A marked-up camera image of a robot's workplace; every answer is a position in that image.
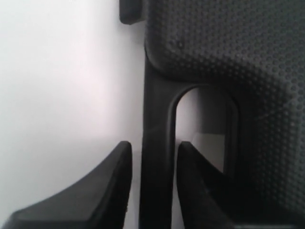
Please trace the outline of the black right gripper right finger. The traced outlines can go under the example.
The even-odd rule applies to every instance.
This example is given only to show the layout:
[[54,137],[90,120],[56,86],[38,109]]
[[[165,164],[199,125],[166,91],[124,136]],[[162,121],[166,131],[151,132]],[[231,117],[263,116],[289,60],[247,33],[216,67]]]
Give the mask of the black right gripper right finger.
[[303,229],[305,218],[215,168],[190,143],[178,148],[176,183],[187,229]]

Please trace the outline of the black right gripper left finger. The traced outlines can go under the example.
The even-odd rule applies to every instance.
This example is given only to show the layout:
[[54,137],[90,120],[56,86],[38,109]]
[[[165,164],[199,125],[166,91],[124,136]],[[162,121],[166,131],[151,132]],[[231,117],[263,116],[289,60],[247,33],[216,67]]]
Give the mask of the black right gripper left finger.
[[89,174],[14,212],[7,229],[122,229],[132,182],[132,146],[121,141]]

